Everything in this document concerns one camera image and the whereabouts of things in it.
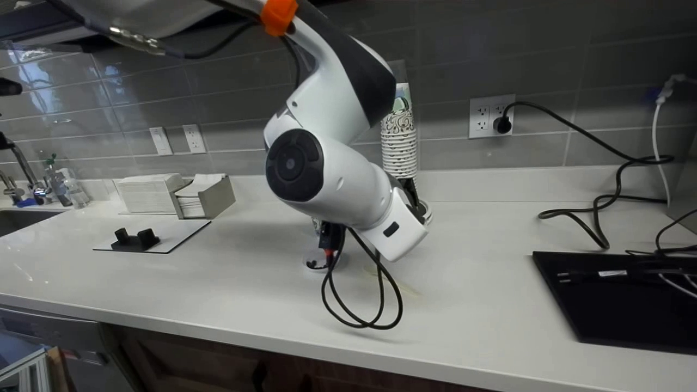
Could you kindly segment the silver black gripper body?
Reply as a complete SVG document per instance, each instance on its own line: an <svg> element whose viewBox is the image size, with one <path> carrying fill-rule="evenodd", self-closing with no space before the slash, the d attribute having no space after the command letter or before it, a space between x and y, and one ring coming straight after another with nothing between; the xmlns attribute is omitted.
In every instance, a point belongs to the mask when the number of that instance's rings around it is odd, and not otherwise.
<svg viewBox="0 0 697 392"><path fill-rule="evenodd" d="M322 223L317 231L317 246L325 250L329 264L337 261L347 243L347 227Z"/></svg>

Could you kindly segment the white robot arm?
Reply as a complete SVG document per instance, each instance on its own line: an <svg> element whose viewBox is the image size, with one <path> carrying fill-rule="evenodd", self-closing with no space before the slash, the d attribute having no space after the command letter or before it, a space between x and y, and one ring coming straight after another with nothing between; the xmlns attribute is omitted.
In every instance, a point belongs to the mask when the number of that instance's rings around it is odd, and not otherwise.
<svg viewBox="0 0 697 392"><path fill-rule="evenodd" d="M309 59L306 77L264 126L266 181L292 209L353 228L397 261L426 236L426 220L390 174L353 149L397 99L397 77L367 44L309 0L59 0L92 30L164 55L166 39L229 12Z"/></svg>

